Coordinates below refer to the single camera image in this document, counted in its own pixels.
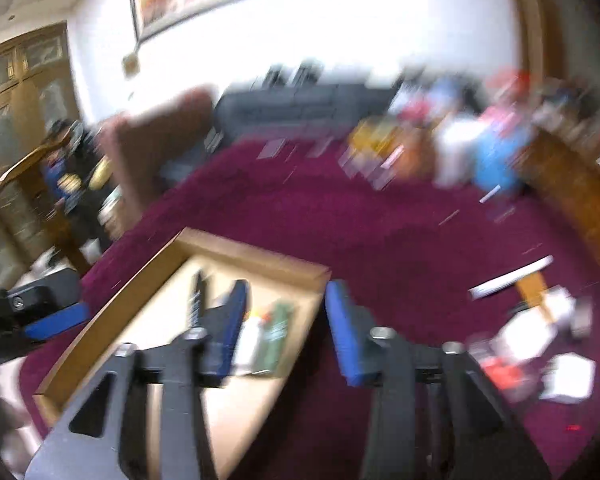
brown chair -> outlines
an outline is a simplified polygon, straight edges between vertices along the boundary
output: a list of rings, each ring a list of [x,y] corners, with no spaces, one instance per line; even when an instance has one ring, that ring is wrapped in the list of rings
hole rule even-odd
[[[157,173],[204,139],[213,122],[208,89],[194,88],[136,117],[120,114],[105,121],[98,143],[122,188],[130,228],[163,193]]]
[[[27,204],[35,212],[40,220],[42,228],[50,241],[50,246],[55,246],[75,267],[75,270],[83,276],[89,269],[90,264],[80,252],[80,245],[74,239],[71,224],[64,212],[56,208],[45,180],[40,170],[40,164],[50,153],[69,143],[71,133],[67,132],[64,137],[53,144],[46,144],[35,149],[21,161],[9,168],[0,177],[0,193],[9,184],[16,182],[27,201]],[[24,266],[31,267],[32,257],[16,236],[16,233],[6,219],[4,212],[0,209],[0,227],[5,236],[11,241],[19,259]]]

metal bolt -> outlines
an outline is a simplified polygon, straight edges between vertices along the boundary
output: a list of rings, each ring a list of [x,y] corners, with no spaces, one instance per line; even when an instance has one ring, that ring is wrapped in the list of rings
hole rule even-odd
[[[133,343],[122,343],[116,349],[116,356],[117,357],[128,357],[136,350],[138,350],[138,345],[135,345]]]
[[[447,341],[443,343],[442,351],[449,355],[461,354],[464,352],[464,345],[458,341]]]
[[[204,328],[203,326],[197,326],[194,327],[192,329],[190,329],[184,336],[184,339],[189,339],[189,340],[198,340],[198,339],[204,339],[207,335],[207,331],[206,328]]]
[[[369,331],[369,335],[376,340],[393,339],[395,330],[388,326],[375,326]]]

white bottle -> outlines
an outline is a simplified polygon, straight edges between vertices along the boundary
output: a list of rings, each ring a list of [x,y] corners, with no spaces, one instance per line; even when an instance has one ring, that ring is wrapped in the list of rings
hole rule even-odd
[[[249,317],[242,324],[240,335],[235,345],[233,369],[234,375],[247,375],[253,371],[258,349],[264,336],[264,327],[269,313],[252,308]]]

purple tablecloth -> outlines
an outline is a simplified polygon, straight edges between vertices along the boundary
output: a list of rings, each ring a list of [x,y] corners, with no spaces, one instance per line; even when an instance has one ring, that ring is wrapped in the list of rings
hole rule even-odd
[[[552,472],[563,472],[600,427],[600,268],[567,221],[533,194],[495,222],[493,205],[481,205],[472,187],[392,182],[377,192],[362,177],[344,175],[337,146],[307,158],[310,145],[287,143],[277,157],[257,160],[261,148],[244,142],[226,150],[155,203],[82,280],[92,313],[189,226],[325,264],[378,323],[413,342],[440,345],[493,334],[520,300],[509,287],[471,301],[469,288],[552,254],[543,271],[548,285],[592,296],[595,304],[592,337],[578,350],[597,363],[592,397],[577,406],[538,401],[523,417]],[[42,434],[32,394],[77,332],[47,343],[20,372],[22,396]],[[544,357],[562,350],[554,344]],[[234,476],[355,478],[369,407],[369,391],[346,387],[328,333],[315,326],[275,424]]]

white tube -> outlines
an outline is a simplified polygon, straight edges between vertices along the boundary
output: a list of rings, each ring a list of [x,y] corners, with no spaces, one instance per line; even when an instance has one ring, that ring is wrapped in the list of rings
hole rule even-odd
[[[532,264],[528,264],[528,266],[521,267],[518,270],[514,270],[509,274],[504,274],[503,276],[493,278],[492,280],[489,280],[488,282],[485,282],[481,285],[474,286],[474,288],[471,288],[469,292],[471,293],[471,296],[472,298],[474,298],[474,300],[484,298],[485,296],[502,290],[506,286],[513,285],[517,280],[520,280],[525,276],[533,274],[534,272],[538,272],[538,270],[544,269],[547,265],[552,263],[553,260],[553,256],[546,256],[536,262],[533,262]]]

